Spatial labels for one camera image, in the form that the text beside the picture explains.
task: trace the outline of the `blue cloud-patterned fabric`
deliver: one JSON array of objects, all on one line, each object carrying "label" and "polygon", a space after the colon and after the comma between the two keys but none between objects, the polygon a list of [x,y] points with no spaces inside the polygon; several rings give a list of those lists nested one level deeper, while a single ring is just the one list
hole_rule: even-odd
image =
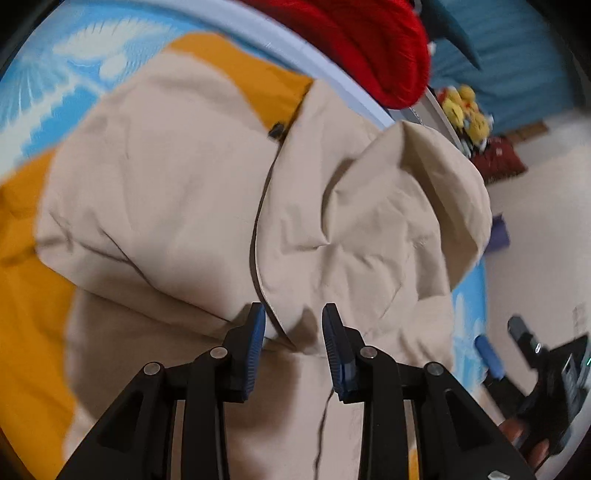
[{"label": "blue cloud-patterned fabric", "polygon": [[59,142],[106,92],[167,43],[211,30],[175,12],[66,1],[31,34],[0,81],[0,174]]}]

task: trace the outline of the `black device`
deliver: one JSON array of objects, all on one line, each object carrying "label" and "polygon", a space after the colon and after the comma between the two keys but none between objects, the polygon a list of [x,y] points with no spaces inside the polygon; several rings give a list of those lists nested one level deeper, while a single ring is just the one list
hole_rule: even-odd
[{"label": "black device", "polygon": [[174,417],[185,401],[181,479],[228,480],[223,403],[243,403],[255,382],[265,309],[192,363],[145,365],[84,438],[57,480],[170,478]]},{"label": "black device", "polygon": [[412,400],[422,480],[534,480],[524,458],[441,364],[398,364],[344,327],[336,305],[322,313],[333,386],[364,403],[359,480],[408,479],[404,400]]},{"label": "black device", "polygon": [[486,337],[479,336],[475,346],[488,367],[483,384],[505,418],[516,417],[523,422],[525,432],[518,445],[523,456],[527,458],[543,440],[550,442],[548,456],[556,455],[568,442],[570,424],[587,397],[585,383],[591,364],[589,336],[580,336],[549,350],[521,317],[511,317],[507,328],[527,364],[537,371],[538,380],[526,396],[505,375],[501,360]]}]

